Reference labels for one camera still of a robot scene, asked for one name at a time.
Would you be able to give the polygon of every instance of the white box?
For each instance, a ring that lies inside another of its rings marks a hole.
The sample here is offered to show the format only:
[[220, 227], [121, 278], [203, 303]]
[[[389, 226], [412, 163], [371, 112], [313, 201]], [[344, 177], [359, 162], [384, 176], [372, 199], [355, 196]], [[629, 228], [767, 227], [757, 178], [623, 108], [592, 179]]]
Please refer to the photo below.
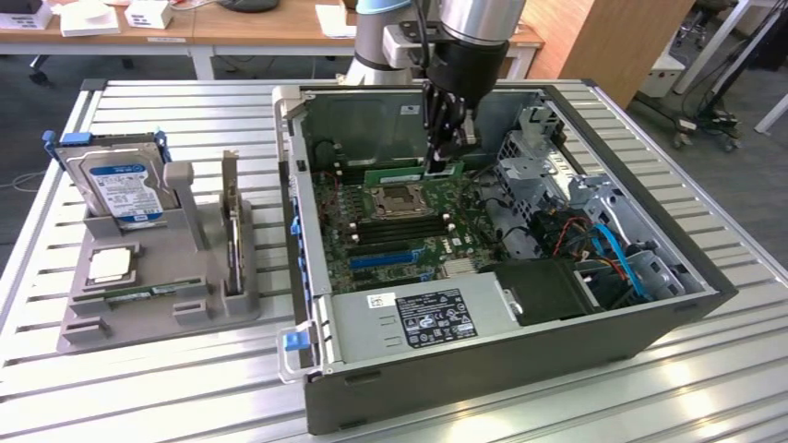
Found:
[[63, 37], [81, 37], [85, 35], [120, 34], [120, 23], [115, 9], [109, 6], [104, 7], [108, 9], [104, 14], [88, 18], [79, 11], [67, 11], [64, 7], [60, 13], [60, 35]]
[[163, 30], [172, 20], [172, 9], [167, 0], [133, 0], [125, 8], [125, 21], [133, 28]]
[[0, 14], [0, 29], [45, 30], [52, 19], [52, 9], [44, 3], [36, 14]]
[[681, 62], [668, 54], [663, 54], [651, 68], [649, 76], [640, 86], [640, 92], [655, 99], [665, 97], [683, 72]]

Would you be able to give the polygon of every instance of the white label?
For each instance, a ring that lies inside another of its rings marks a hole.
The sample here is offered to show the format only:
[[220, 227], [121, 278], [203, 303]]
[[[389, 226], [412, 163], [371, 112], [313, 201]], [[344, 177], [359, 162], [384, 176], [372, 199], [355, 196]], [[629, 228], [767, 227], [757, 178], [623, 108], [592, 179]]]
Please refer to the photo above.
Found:
[[159, 196], [145, 186], [145, 166], [103, 166], [91, 168], [89, 174], [116, 219], [124, 222], [147, 222], [161, 217]]
[[147, 298], [152, 298], [151, 293], [128, 293], [127, 295], [111, 297], [109, 303], [128, 302], [131, 300], [144, 300]]
[[419, 174], [380, 178], [381, 183], [417, 182], [419, 180], [421, 180], [421, 175]]
[[399, 108], [400, 115], [419, 115], [419, 111], [421, 110], [421, 106], [417, 104], [403, 104]]
[[376, 293], [373, 295], [367, 295], [367, 303], [369, 304], [369, 309], [375, 309], [376, 307], [393, 306], [395, 300], [396, 293]]
[[148, 42], [152, 43], [185, 43], [185, 39], [180, 37], [148, 37]]

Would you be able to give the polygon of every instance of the red cable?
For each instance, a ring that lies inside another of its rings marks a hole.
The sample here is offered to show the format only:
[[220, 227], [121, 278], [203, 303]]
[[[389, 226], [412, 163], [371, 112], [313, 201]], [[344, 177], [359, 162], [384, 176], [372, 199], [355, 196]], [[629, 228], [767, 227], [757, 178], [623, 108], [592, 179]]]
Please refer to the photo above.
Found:
[[624, 274], [624, 271], [621, 270], [620, 266], [616, 264], [616, 262], [613, 260], [611, 260], [609, 258], [597, 258], [599, 260], [601, 260], [603, 262], [605, 262], [607, 264], [609, 264], [613, 269], [616, 270], [616, 272], [619, 273], [620, 279], [621, 280], [627, 280], [627, 274]]
[[567, 230], [569, 229], [569, 225], [576, 220], [580, 220], [583, 222], [585, 221], [585, 219], [583, 217], [571, 217], [567, 220], [567, 223], [564, 223], [564, 228], [561, 229], [561, 235], [557, 237], [557, 243], [555, 244], [553, 257], [557, 255], [557, 248], [561, 247], [561, 243], [564, 242], [564, 235], [567, 235]]

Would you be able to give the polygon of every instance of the metal workbench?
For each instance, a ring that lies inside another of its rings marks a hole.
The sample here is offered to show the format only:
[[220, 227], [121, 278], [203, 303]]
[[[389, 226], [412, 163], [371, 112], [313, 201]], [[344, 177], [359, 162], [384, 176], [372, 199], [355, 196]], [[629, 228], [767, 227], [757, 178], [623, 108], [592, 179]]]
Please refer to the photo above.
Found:
[[[0, 306], [8, 311], [0, 337], [0, 439], [608, 443], [788, 438], [785, 270], [603, 93], [577, 81], [555, 85], [737, 285], [740, 294], [709, 317], [671, 332], [629, 361], [311, 437], [301, 386], [280, 383], [275, 358], [275, 331], [291, 324], [293, 311], [273, 82], [111, 81], [104, 90], [80, 93], [67, 131], [132, 133], [160, 126], [172, 158], [195, 162], [200, 200], [217, 198], [221, 151], [240, 152], [264, 313], [241, 329], [59, 356], [84, 206], [52, 165], [0, 281]], [[599, 168], [572, 134], [569, 149], [588, 170]]]

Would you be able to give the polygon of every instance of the hard drive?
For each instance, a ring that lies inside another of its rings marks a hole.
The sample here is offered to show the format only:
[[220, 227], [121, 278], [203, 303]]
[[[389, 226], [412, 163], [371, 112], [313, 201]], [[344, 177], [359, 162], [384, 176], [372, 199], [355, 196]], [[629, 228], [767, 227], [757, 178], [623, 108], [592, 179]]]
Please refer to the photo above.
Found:
[[64, 140], [55, 155], [93, 216], [115, 217], [124, 230], [164, 223], [164, 210], [179, 204], [164, 183], [163, 135]]

